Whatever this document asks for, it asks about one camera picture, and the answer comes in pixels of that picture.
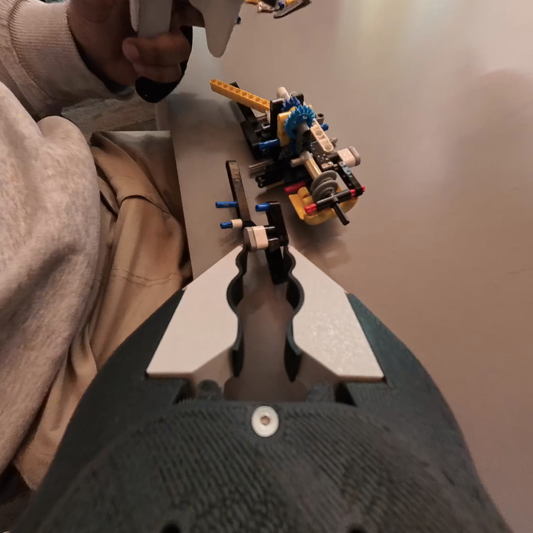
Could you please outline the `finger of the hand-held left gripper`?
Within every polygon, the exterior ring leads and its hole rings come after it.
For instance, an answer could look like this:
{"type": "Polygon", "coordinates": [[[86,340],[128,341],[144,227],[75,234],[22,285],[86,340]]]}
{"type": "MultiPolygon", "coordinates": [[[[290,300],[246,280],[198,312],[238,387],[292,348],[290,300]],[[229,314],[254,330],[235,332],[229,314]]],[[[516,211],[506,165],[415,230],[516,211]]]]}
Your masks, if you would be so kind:
{"type": "Polygon", "coordinates": [[[213,57],[222,57],[244,1],[200,1],[206,42],[213,57]]]}

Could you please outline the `person's left forearm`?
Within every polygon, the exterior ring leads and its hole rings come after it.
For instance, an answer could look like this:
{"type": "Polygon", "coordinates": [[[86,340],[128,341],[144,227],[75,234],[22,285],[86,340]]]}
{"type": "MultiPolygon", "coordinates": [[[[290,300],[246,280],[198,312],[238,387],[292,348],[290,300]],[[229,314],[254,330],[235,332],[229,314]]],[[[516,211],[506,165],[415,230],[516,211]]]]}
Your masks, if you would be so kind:
{"type": "Polygon", "coordinates": [[[86,100],[129,99],[133,88],[96,74],[76,44],[68,2],[1,1],[1,117],[36,120],[86,100]]]}

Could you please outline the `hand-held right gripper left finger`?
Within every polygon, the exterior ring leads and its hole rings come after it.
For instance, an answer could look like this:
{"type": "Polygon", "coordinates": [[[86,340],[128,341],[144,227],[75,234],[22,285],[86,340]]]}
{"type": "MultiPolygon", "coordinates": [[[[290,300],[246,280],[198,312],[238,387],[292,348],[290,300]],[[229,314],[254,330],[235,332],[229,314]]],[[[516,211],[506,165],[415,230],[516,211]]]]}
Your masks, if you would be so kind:
{"type": "Polygon", "coordinates": [[[185,288],[147,367],[149,377],[228,381],[234,375],[230,350],[238,318],[227,294],[242,252],[242,245],[235,247],[185,288]]]}

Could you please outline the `person's left hand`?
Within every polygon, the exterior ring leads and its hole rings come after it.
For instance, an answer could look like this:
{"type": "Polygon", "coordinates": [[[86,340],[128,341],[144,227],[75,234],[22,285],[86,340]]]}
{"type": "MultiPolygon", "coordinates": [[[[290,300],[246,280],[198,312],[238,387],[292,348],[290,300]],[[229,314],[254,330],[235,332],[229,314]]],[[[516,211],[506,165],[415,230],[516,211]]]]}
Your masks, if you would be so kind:
{"type": "Polygon", "coordinates": [[[191,54],[191,28],[204,27],[201,12],[188,1],[173,1],[170,29],[153,38],[137,37],[129,1],[69,1],[66,12],[79,55],[116,94],[140,77],[179,82],[191,54]]]}

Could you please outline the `pile of loose lego pieces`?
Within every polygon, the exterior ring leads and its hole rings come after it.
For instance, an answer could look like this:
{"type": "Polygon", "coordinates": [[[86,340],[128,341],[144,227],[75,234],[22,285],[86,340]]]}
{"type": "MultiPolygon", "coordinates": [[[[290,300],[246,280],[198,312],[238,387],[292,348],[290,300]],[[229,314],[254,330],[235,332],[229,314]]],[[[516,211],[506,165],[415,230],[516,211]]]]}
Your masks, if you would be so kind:
{"type": "Polygon", "coordinates": [[[271,14],[274,19],[287,17],[311,3],[312,1],[245,1],[246,5],[254,6],[257,13],[271,14]]]}

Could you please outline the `person's khaki pants leg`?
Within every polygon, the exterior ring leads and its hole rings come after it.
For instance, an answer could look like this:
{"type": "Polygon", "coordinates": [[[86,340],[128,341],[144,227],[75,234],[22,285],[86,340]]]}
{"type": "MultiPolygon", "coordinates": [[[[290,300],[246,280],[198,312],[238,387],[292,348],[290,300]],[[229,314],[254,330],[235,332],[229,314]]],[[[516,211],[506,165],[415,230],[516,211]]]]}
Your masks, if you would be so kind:
{"type": "Polygon", "coordinates": [[[97,372],[191,272],[170,135],[94,133],[90,150],[100,190],[97,270],[79,330],[13,460],[32,490],[42,483],[97,372]]]}

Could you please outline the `yellow black lego model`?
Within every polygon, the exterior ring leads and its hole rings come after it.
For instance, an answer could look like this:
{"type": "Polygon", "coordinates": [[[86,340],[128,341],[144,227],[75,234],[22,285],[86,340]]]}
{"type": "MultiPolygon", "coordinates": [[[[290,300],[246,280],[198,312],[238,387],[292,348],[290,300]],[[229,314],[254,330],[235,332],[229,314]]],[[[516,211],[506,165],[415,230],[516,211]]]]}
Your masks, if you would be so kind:
{"type": "Polygon", "coordinates": [[[210,80],[210,89],[237,105],[239,124],[256,163],[249,174],[260,189],[283,187],[300,220],[319,225],[331,219],[349,224],[348,212],[365,187],[353,169],[361,162],[354,147],[337,147],[324,115],[303,93],[281,86],[267,100],[237,83],[210,80]]]}

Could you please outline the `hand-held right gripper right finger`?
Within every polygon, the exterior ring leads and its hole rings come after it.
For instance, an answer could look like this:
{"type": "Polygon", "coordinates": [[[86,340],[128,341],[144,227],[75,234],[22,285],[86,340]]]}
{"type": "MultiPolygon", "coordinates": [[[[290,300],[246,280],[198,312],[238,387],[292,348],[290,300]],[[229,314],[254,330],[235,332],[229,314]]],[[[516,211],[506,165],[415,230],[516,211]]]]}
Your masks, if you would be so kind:
{"type": "Polygon", "coordinates": [[[294,246],[285,249],[284,365],[291,382],[380,382],[383,370],[348,294],[294,246]]]}

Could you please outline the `black lego beam subassembly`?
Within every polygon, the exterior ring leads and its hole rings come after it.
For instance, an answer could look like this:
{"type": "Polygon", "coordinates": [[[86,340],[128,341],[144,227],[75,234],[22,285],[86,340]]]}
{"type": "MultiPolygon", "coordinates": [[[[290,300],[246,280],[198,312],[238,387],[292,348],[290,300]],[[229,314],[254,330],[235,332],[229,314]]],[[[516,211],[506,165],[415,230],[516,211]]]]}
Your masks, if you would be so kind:
{"type": "Polygon", "coordinates": [[[288,263],[284,252],[289,238],[281,204],[278,201],[256,204],[255,211],[264,214],[267,220],[266,224],[256,224],[252,220],[238,163],[235,160],[227,160],[225,169],[232,200],[216,202],[215,207],[218,210],[234,210],[236,217],[220,223],[220,228],[239,231],[247,251],[264,253],[272,283],[285,283],[288,278],[288,263]]]}

